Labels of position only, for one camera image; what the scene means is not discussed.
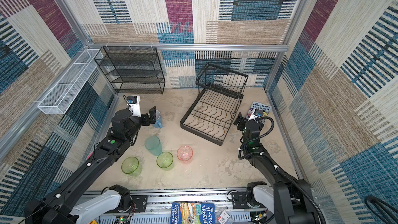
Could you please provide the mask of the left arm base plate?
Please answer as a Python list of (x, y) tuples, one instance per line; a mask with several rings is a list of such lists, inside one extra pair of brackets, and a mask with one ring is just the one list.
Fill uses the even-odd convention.
[(130, 204), (128, 205), (128, 209), (118, 210), (113, 209), (107, 211), (106, 214), (132, 214), (132, 213), (143, 213), (146, 211), (147, 207), (147, 195), (130, 195)]

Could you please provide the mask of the black wire dish rack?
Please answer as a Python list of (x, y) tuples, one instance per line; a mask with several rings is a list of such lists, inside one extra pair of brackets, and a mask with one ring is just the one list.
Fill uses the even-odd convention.
[(195, 81), (199, 94), (180, 127), (221, 146), (236, 119), (247, 80), (247, 74), (207, 63)]

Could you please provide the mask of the pink translucent plastic cup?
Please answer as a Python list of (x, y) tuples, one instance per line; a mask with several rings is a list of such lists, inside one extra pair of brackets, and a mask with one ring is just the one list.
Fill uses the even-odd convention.
[(193, 158), (193, 149), (188, 145), (179, 147), (177, 150), (177, 158), (182, 163), (190, 163)]

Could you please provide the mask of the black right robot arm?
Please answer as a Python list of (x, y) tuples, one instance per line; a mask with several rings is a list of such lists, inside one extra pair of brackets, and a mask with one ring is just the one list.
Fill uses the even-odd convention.
[(267, 224), (273, 220), (278, 224), (324, 224), (325, 216), (314, 200), (309, 183), (282, 169), (260, 143), (261, 138), (272, 132), (274, 120), (269, 116), (245, 118), (239, 114), (234, 125), (242, 132), (239, 160), (249, 161), (267, 180), (267, 183), (248, 184), (248, 205), (266, 207), (271, 213)]

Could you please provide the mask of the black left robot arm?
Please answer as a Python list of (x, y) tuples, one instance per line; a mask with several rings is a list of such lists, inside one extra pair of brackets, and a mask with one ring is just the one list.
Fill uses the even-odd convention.
[(130, 192), (122, 186), (112, 186), (104, 194), (81, 205), (77, 205), (77, 201), (103, 172), (135, 144), (140, 128), (156, 122), (156, 110), (153, 107), (141, 116), (133, 115), (128, 108), (117, 111), (112, 118), (112, 127), (90, 158), (41, 201), (30, 201), (24, 210), (23, 223), (88, 224), (110, 210), (128, 210), (132, 200)]

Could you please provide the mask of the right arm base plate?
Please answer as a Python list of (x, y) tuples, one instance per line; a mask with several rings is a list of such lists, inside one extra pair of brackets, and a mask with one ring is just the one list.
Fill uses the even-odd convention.
[(259, 208), (259, 204), (245, 192), (233, 191), (230, 196), (233, 209)]

